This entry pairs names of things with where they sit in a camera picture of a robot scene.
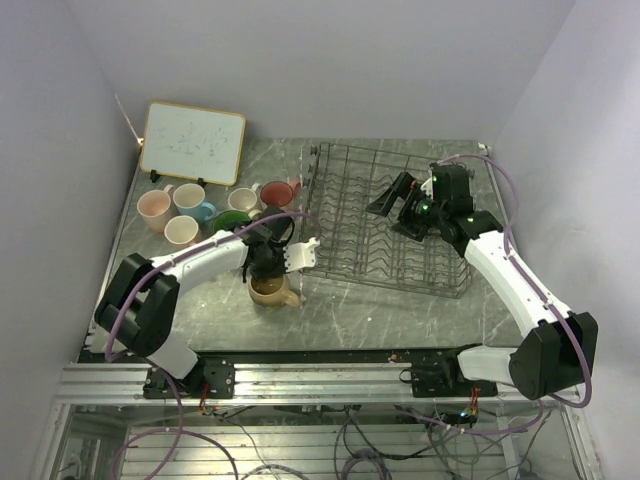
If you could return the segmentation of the white speckled mug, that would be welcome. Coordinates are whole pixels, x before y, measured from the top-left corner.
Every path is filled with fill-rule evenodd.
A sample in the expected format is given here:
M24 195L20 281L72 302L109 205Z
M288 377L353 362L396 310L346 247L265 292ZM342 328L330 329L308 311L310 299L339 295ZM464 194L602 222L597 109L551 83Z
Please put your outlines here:
M263 211L259 197L260 183L254 183L251 187L242 187L233 190L227 199L231 210L246 213L250 218L259 216Z

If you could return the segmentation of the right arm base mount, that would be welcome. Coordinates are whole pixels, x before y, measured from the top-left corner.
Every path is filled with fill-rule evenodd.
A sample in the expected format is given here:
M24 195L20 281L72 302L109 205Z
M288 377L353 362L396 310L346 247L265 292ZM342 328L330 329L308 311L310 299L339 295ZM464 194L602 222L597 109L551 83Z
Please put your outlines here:
M495 397L496 383L485 380L468 380L457 366L444 361L432 364L411 364L399 373L401 383L409 385L414 398L460 397L470 399Z

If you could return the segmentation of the pink floral mug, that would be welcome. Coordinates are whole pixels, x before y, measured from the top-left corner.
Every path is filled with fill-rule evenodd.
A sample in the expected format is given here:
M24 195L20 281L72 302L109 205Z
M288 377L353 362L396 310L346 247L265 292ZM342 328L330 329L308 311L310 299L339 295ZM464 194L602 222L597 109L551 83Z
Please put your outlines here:
M272 181L267 183L260 191L260 200L265 206L273 206L280 209L290 209L301 190L299 180Z

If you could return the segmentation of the large beige mug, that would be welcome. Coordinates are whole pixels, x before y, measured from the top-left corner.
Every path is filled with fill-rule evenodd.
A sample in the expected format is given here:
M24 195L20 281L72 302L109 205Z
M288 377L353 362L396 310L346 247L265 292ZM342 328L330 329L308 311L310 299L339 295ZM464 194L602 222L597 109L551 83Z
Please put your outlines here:
M235 228L243 228L251 222L251 218L245 212L238 210L228 210L220 213L212 221L211 230L213 233L218 231L233 231Z

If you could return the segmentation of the light pink faceted mug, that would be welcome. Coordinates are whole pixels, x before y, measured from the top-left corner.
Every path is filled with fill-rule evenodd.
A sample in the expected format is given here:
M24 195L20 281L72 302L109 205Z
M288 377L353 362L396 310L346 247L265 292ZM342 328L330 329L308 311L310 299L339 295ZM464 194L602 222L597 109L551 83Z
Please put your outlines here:
M186 248L202 240L202 232L198 222L186 215L172 218L165 226L166 240L176 248Z

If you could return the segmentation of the salmon pink mug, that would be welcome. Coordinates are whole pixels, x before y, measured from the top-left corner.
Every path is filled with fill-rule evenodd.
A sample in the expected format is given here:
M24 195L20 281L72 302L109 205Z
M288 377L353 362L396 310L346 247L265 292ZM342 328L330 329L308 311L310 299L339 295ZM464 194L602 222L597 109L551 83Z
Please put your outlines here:
M137 202L138 213L155 232L163 233L169 221L179 215L172 199L174 190L173 185L151 190L144 193Z

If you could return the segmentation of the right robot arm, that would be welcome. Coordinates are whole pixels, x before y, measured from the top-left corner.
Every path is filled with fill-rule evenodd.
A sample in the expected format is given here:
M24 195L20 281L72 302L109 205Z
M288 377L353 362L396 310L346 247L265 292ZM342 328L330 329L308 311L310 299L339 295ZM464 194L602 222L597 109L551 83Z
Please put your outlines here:
M459 396L476 381L515 387L537 400L558 398L561 391L583 385L581 400L589 404L598 324L588 313L577 313L552 294L521 259L509 240L511 226L487 210L479 210L470 190L470 173L456 158L431 164L430 176L419 181L401 173L366 208L387 216L403 202L392 231L420 242L431 230L489 283L513 316L522 341L516 348L485 345L464 347L453 364L440 373L442 387Z

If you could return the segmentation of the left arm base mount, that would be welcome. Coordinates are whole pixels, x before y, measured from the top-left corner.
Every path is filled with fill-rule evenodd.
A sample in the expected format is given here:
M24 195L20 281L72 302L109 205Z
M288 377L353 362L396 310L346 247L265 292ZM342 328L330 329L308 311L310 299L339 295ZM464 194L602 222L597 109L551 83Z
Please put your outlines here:
M173 377L157 366L151 367L143 385L143 397L170 399L177 391L181 399L231 399L235 385L235 366L225 358L205 355L198 358L184 379Z

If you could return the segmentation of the blue mug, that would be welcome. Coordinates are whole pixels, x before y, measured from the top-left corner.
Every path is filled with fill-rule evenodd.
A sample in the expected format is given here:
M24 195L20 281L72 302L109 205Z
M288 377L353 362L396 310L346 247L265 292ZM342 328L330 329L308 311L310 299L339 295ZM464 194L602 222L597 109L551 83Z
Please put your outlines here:
M209 222L217 215L216 207L206 200L205 190L198 184L179 186L172 198L179 213L193 218L198 224Z

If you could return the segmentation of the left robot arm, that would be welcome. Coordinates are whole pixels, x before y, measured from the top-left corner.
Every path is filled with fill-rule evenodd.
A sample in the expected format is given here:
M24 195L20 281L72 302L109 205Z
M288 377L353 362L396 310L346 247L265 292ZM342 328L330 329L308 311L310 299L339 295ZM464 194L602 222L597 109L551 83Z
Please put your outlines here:
M147 360L168 376L182 397L208 389L206 363L172 332L180 296L216 276L233 270L254 270L269 276L285 271L285 233L294 227L293 212L270 207L256 220L233 221L177 252L146 258L138 253L121 261L99 301L94 321L109 333L105 360L127 353Z

